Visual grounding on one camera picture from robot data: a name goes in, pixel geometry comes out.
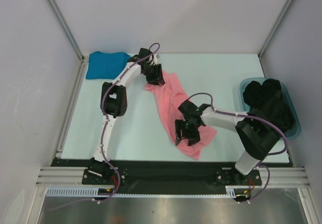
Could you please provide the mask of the pink t shirt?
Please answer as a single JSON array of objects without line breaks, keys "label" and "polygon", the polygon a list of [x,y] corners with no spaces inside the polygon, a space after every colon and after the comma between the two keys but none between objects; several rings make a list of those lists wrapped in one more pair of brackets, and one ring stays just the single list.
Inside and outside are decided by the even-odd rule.
[{"label": "pink t shirt", "polygon": [[[188,99],[188,95],[182,88],[179,78],[176,73],[167,73],[163,71],[165,84],[156,86],[146,84],[145,89],[155,96],[158,114],[161,123],[170,137],[173,144],[176,143],[175,120],[183,119],[183,114],[178,110],[178,107]],[[217,130],[209,126],[199,127],[201,140],[192,145],[188,145],[188,140],[183,139],[177,146],[186,156],[199,160],[202,149],[209,146],[210,142],[217,134]]]}]

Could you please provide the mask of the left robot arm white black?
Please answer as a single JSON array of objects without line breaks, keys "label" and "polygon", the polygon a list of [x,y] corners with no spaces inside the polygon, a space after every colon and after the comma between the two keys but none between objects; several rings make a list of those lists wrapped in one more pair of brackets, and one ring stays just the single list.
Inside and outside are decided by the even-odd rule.
[{"label": "left robot arm white black", "polygon": [[160,45],[154,43],[150,48],[141,48],[137,55],[128,59],[125,68],[110,83],[103,83],[101,110],[103,129],[98,147],[90,159],[88,171],[100,184],[107,183],[112,175],[112,167],[107,160],[107,150],[115,123],[127,110],[127,88],[141,74],[152,85],[164,85],[162,65],[158,63],[157,51]]}]

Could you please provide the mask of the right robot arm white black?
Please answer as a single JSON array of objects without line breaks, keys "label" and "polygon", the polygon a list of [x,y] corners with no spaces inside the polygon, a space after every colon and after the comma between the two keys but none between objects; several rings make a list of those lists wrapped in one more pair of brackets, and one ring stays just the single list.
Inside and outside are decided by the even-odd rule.
[{"label": "right robot arm white black", "polygon": [[280,139],[284,140],[284,150],[281,152],[287,150],[286,135],[258,110],[226,112],[215,109],[210,104],[198,107],[190,100],[185,100],[178,110],[183,119],[175,121],[176,145],[182,140],[187,140],[189,146],[195,145],[201,140],[199,129],[206,126],[219,127],[238,134],[244,152],[232,171],[232,179],[237,184],[244,184],[250,179],[250,172],[267,156],[272,155],[271,149]]}]

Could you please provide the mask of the folded blue t shirt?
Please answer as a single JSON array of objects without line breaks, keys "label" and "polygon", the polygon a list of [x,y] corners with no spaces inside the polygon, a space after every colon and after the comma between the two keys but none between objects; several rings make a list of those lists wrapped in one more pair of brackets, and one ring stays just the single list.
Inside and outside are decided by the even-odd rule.
[{"label": "folded blue t shirt", "polygon": [[130,58],[125,52],[103,53],[96,51],[90,54],[87,80],[115,79],[126,67]]}]

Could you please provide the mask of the black t shirt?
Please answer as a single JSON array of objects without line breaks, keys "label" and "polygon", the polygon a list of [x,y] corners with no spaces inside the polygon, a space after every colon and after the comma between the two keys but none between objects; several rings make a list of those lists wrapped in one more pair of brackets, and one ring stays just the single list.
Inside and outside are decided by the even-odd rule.
[{"label": "black t shirt", "polygon": [[278,80],[266,79],[262,83],[251,81],[243,91],[243,98],[250,108],[261,111],[284,133],[293,128],[295,119],[284,100],[281,83]]}]

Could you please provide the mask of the teal plastic basket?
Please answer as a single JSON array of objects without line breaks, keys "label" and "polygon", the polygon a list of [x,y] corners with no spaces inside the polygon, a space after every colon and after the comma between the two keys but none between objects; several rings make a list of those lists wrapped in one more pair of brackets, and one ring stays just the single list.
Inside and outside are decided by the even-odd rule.
[{"label": "teal plastic basket", "polygon": [[288,139],[299,136],[301,126],[287,88],[281,81],[272,78],[248,78],[241,82],[239,90],[243,111],[258,109]]}]

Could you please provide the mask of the left aluminium corner post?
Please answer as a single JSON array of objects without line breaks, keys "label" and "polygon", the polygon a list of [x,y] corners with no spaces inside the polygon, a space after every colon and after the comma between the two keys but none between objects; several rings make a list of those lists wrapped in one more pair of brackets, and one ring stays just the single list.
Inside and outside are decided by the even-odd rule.
[{"label": "left aluminium corner post", "polygon": [[71,45],[74,53],[76,54],[77,58],[80,60],[80,62],[83,62],[84,60],[84,56],[80,50],[80,47],[78,46],[75,37],[64,17],[64,15],[62,14],[58,3],[56,2],[56,0],[46,0],[46,2],[48,3],[55,19],[57,20],[63,34],[65,35],[66,39],[68,40],[69,44]]}]

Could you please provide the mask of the aluminium corner post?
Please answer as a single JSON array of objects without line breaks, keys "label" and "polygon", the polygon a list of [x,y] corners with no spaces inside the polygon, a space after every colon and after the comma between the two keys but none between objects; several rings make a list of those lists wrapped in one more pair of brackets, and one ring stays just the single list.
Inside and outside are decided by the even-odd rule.
[{"label": "aluminium corner post", "polygon": [[78,46],[75,37],[64,17],[64,15],[62,14],[58,3],[56,2],[56,0],[46,0],[46,2],[48,3],[55,19],[57,20],[63,34],[65,35],[66,39],[68,40],[69,44],[71,45],[74,53],[76,54],[77,58],[80,60],[80,62],[83,62],[84,60],[84,56],[80,50],[80,47]]},{"label": "aluminium corner post", "polygon": [[259,60],[261,60],[264,56],[264,54],[266,53],[267,49],[269,48],[270,44],[272,43],[274,37],[276,36],[279,28],[281,27],[282,23],[284,22],[284,20],[286,19],[287,14],[289,13],[293,3],[296,0],[286,0],[280,13],[278,14],[278,17],[276,19],[276,21],[273,24],[272,29],[270,30],[268,36],[266,37],[259,53],[258,53],[258,58]]}]

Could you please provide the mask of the aluminium front frame rail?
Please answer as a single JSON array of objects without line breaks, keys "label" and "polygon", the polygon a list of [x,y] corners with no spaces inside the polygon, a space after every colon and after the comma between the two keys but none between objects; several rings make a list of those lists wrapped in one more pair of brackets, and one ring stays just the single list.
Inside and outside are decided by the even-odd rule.
[{"label": "aluminium front frame rail", "polygon": [[[84,167],[42,167],[36,180],[37,187],[82,185]],[[301,168],[258,168],[262,181],[270,176],[269,188],[310,188],[306,171]]]}]

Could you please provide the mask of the right aluminium corner post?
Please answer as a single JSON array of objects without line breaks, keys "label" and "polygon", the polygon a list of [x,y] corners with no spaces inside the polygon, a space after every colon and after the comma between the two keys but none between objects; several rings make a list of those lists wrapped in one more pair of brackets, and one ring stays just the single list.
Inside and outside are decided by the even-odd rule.
[{"label": "right aluminium corner post", "polygon": [[296,0],[286,0],[280,13],[278,14],[278,17],[276,19],[276,21],[273,24],[272,29],[270,30],[268,36],[266,37],[259,53],[258,53],[258,58],[259,60],[261,60],[264,56],[264,54],[266,53],[267,49],[269,48],[270,44],[272,43],[274,37],[276,36],[279,28],[281,27],[282,23],[284,22],[284,20],[286,19],[287,14],[289,13],[293,3]]}]

